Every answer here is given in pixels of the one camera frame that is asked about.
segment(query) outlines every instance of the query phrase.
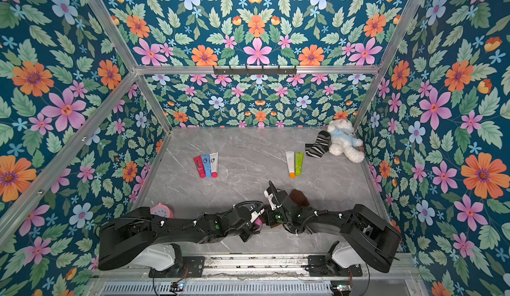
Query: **teddy bear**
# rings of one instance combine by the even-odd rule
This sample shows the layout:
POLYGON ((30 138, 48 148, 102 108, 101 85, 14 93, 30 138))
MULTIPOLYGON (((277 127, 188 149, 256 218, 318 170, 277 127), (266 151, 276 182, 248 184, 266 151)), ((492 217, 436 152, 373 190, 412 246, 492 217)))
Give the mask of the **teddy bear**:
POLYGON ((328 125, 328 133, 331 134, 331 146, 329 152, 333 155, 345 156, 355 163, 360 163, 365 158, 365 153, 357 151, 353 147, 363 144, 361 139, 355 138, 354 128, 351 121, 347 119, 333 120, 328 125))

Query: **gray marble surface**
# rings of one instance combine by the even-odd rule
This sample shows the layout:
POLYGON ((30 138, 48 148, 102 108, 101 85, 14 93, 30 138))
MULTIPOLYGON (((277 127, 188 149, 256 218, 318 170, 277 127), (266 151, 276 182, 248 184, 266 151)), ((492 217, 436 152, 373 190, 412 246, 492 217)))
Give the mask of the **gray marble surface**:
MULTIPOLYGON (((375 211, 360 164, 326 153, 304 156, 303 172, 291 179, 285 151, 304 153, 318 128, 176 128, 143 203, 168 205, 177 218, 216 213, 233 204, 259 200, 271 180, 280 190, 301 190, 317 209, 342 211, 364 204, 375 211), (219 152, 217 178, 201 179, 193 158, 219 152)), ((325 253, 341 236, 316 233, 291 235, 281 226, 263 226, 259 235, 243 243, 237 236, 214 244, 179 243, 184 253, 325 253)))

